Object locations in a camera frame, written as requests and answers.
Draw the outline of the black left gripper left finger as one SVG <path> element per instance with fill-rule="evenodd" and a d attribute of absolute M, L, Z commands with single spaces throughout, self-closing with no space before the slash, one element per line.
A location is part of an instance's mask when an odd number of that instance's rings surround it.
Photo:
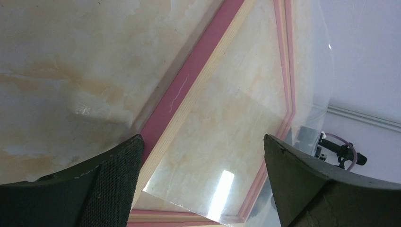
<path fill-rule="evenodd" d="M 125 227 L 142 165 L 137 134 L 111 150 L 34 182 L 0 187 L 3 227 Z"/>

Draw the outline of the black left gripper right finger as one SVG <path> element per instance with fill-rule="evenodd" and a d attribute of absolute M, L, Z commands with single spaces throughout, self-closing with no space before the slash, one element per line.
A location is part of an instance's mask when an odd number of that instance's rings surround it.
<path fill-rule="evenodd" d="M 265 163 L 283 227 L 398 227 L 401 186 L 341 169 L 264 136 Z"/>

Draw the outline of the black microphone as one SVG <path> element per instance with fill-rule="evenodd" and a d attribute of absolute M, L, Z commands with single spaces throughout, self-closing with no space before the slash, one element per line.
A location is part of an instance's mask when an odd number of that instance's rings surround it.
<path fill-rule="evenodd" d="M 313 157 L 325 161 L 327 156 L 322 153 L 325 148 L 336 154 L 338 167 L 345 169 L 345 162 L 351 161 L 347 170 L 351 170 L 354 165 L 363 166 L 367 158 L 356 152 L 353 144 L 331 133 L 318 132 L 312 128 L 302 126 L 297 134 L 297 142 L 294 147 L 303 152 L 309 152 Z"/>

